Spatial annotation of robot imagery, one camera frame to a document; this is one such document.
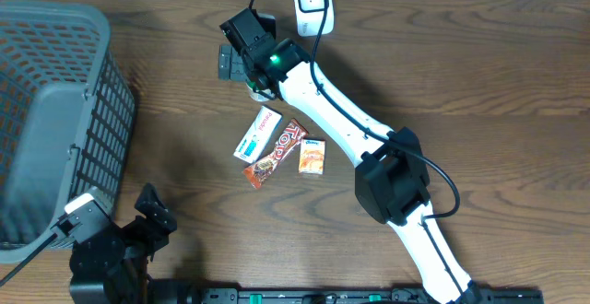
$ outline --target wooden tabletop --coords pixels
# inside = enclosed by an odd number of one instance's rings
[[[155,278],[261,287],[420,284],[397,235],[354,196],[354,169],[303,113],[271,102],[327,141],[325,174],[289,157],[260,190],[232,156],[261,104],[218,80],[218,25],[249,0],[47,0],[91,4],[140,92],[117,223],[147,181],[178,218]],[[334,0],[318,63],[362,109],[414,130],[461,191],[441,228],[479,283],[538,287],[547,303],[590,301],[590,1]],[[293,0],[256,0],[296,32]],[[283,122],[267,146],[272,148]],[[452,195],[431,171],[438,211]],[[68,251],[47,251],[0,289],[2,303],[70,302]],[[0,267],[2,274],[12,266]]]

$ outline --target red candy wrapper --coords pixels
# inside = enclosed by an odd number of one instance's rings
[[[244,175],[246,175],[252,186],[260,189],[262,183],[275,171],[275,168],[280,165],[289,153],[293,151],[295,146],[301,143],[301,139],[307,134],[307,130],[297,120],[292,119],[275,143],[273,152],[243,170]]]

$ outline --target white robotic arm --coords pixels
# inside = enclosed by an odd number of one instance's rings
[[[392,129],[377,122],[352,103],[330,83],[317,64],[315,65],[315,75],[318,82],[323,84],[324,92],[338,106],[363,126],[370,128],[372,132],[387,138],[386,134]],[[287,77],[286,80],[278,83],[282,98],[289,105],[303,111],[318,123],[342,148],[355,168],[362,162],[361,155],[363,153],[373,153],[383,145],[382,142],[365,135],[359,127],[345,118],[323,94],[317,91],[308,63],[297,64],[287,72]],[[428,202],[427,205],[420,205],[416,208],[407,217],[407,223],[404,226],[398,226],[391,221],[387,224],[397,233],[416,263],[424,289],[438,302],[448,303],[458,299],[461,293],[467,290],[467,284],[471,278],[457,263],[436,224],[436,220],[424,220],[433,240],[430,239],[426,229],[422,226],[422,217],[432,215],[432,213],[432,204]],[[446,271],[441,256],[451,273]]]

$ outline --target plastic basket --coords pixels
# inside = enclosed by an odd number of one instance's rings
[[[0,1],[0,263],[23,260],[92,187],[113,212],[136,105],[109,39],[93,7]]]

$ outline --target cable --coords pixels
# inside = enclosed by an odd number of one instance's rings
[[[250,0],[250,5],[248,6],[250,9],[252,9],[252,6],[254,5],[254,0]],[[451,188],[451,190],[453,191],[453,196],[454,196],[454,206],[453,208],[448,211],[448,212],[444,212],[444,213],[440,213],[440,214],[432,214],[430,216],[423,216],[422,217],[422,222],[424,222],[424,220],[427,219],[439,219],[439,218],[444,218],[444,217],[449,217],[454,215],[458,210],[459,210],[459,206],[461,205],[461,196],[459,194],[459,190],[457,189],[456,185],[454,185],[453,180],[451,180],[451,177],[449,175],[447,175],[446,172],[444,172],[443,169],[441,169],[437,164],[435,164],[434,162],[432,162],[430,159],[422,156],[421,153],[417,153],[414,152],[410,147],[404,146],[402,144],[399,144],[395,141],[389,140],[387,138],[383,138],[380,135],[374,133],[373,131],[371,131],[371,129],[364,127],[361,123],[359,123],[357,120],[355,120],[350,114],[348,114],[345,110],[343,110],[324,90],[324,85],[322,85],[320,82],[318,82],[317,77],[315,76],[315,55],[317,54],[317,49],[318,46],[320,44],[320,39],[322,37],[322,32],[324,31],[324,25],[325,25],[325,20],[327,18],[327,10],[328,10],[329,4],[328,4],[328,0],[324,0],[324,14],[322,16],[322,22],[320,23],[320,28],[318,29],[317,35],[315,37],[315,43],[313,44],[313,49],[312,49],[312,59],[310,61],[310,71],[311,71],[311,75],[312,75],[312,80],[313,83],[315,84],[315,87],[317,88],[317,90],[322,93],[322,95],[324,96],[324,98],[326,100],[328,100],[328,102],[338,111],[340,112],[340,114],[342,114],[342,116],[344,116],[347,120],[351,121],[355,126],[357,126],[363,133],[365,133],[367,136],[372,137],[384,144],[387,144],[388,146],[394,148],[394,149],[398,149],[406,154],[409,154],[410,156],[419,159],[420,161],[423,161],[424,163],[426,163],[427,165],[429,165],[429,167],[431,167],[433,170],[435,170],[441,177],[443,180],[445,180],[447,182],[447,184],[449,185],[449,187]]]
[[[37,254],[39,254],[39,252],[43,251],[43,249],[45,249],[49,244],[51,244],[51,242],[53,242],[55,239],[57,239],[57,234],[52,234],[52,236],[50,236],[47,240],[45,240],[45,242],[43,242],[39,247],[37,247],[37,249],[35,249],[33,252],[30,253],[30,255],[25,258],[24,261],[20,262],[17,267],[15,267],[12,271],[10,271],[10,273],[8,273],[1,281],[0,281],[0,286],[3,286],[6,284],[6,282],[10,281],[10,279],[16,275],[18,272],[20,272],[20,270],[25,267],[27,265],[27,263],[30,263],[31,260],[33,260],[33,258],[35,258],[37,256]]]

